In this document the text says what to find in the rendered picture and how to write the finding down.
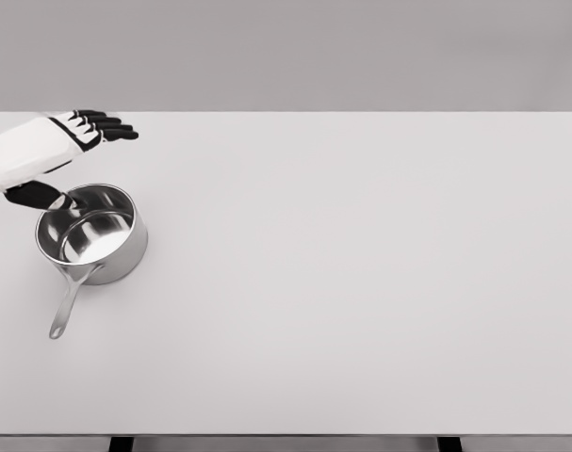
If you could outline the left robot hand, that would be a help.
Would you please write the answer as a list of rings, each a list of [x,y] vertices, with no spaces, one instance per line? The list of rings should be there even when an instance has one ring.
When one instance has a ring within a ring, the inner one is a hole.
[[[67,166],[104,143],[138,137],[132,125],[91,109],[41,116],[10,128],[0,134],[6,189],[0,194],[8,202],[41,211],[82,210],[82,201],[37,177]]]

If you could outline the steel saucepan with long handle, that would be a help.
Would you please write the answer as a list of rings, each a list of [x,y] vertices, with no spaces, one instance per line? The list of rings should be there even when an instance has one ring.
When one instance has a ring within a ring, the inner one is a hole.
[[[148,246],[148,230],[128,193],[108,184],[68,191],[77,202],[70,210],[39,216],[35,239],[41,254],[65,278],[66,292],[49,330],[56,340],[65,332],[83,285],[104,285],[129,275]]]

